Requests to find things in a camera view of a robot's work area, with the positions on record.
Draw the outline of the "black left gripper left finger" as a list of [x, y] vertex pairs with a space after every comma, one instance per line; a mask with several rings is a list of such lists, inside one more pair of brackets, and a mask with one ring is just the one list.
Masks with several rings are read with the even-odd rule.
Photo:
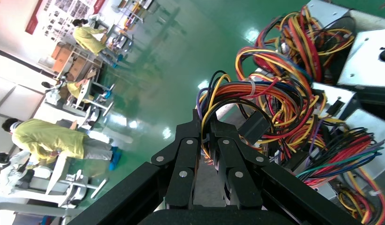
[[190, 208], [201, 152], [201, 121], [196, 109], [192, 121], [176, 127], [175, 139], [151, 157], [160, 168], [159, 186], [165, 191], [167, 208]]

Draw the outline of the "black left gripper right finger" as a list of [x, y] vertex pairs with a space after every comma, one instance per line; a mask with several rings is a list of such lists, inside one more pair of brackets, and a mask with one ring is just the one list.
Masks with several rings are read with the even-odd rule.
[[235, 125], [211, 121], [211, 153], [218, 164], [227, 205], [237, 208], [261, 208], [261, 188], [255, 183], [256, 172], [269, 165], [269, 159], [244, 144]]

